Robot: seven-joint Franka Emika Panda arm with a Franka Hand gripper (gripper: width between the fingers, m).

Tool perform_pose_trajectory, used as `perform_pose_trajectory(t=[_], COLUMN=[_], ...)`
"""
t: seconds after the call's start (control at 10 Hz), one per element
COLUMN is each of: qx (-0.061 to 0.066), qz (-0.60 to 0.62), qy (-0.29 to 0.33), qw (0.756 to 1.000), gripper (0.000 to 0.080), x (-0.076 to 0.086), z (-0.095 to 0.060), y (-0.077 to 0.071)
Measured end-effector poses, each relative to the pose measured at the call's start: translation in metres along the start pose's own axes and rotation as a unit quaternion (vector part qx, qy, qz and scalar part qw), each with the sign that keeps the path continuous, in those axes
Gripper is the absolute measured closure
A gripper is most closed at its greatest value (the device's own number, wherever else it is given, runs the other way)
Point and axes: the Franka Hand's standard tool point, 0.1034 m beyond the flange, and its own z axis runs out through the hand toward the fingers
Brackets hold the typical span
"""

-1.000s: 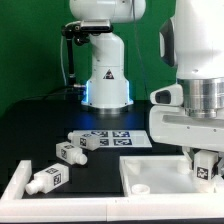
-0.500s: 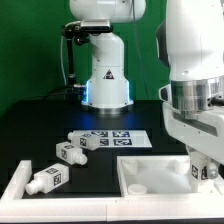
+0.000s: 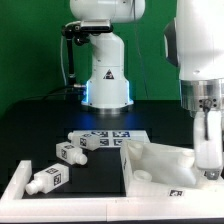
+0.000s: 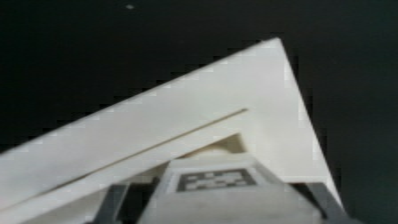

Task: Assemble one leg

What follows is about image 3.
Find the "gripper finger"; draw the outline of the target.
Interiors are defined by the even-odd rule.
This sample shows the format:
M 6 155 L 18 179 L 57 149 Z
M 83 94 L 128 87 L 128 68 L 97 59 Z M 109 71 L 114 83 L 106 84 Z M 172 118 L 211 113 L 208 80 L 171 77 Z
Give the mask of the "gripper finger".
M 220 170 L 206 170 L 205 177 L 208 180 L 217 180 L 220 176 Z

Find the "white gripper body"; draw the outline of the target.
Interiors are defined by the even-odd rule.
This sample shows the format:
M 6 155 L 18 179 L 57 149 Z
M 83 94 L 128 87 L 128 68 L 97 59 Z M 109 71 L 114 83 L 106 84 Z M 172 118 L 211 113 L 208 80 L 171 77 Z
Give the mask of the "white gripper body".
M 223 168 L 221 112 L 197 112 L 193 125 L 196 166 L 200 170 Z

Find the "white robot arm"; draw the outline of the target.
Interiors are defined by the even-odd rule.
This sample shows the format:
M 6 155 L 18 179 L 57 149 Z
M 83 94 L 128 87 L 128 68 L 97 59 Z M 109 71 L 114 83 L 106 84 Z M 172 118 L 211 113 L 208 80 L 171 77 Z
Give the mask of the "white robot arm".
M 75 42 L 93 46 L 92 75 L 82 104 L 119 110 L 133 104 L 124 77 L 124 43 L 114 23 L 142 17 L 145 0 L 70 0 L 77 19 Z M 209 180 L 224 168 L 224 0 L 177 0 L 176 17 L 164 30 L 167 60 L 180 69 L 181 105 L 194 118 L 196 166 Z

